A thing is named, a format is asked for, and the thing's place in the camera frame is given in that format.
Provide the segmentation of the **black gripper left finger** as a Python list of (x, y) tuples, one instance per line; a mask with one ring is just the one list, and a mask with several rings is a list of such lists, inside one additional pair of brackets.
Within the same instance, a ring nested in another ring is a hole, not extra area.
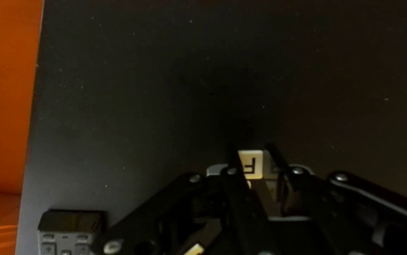
[(270, 237), (268, 217), (258, 196), (246, 185), (238, 151), (229, 146), (227, 158), (229, 169), (225, 175), (225, 195), (241, 254), (278, 255), (279, 251)]

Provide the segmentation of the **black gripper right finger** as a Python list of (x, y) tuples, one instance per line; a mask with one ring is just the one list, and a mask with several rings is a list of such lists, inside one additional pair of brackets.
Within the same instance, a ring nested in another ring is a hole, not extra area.
[(268, 219), (266, 255), (336, 255), (336, 213), (330, 189), (309, 170), (292, 166), (273, 145), (265, 146), (276, 172), (278, 213)]

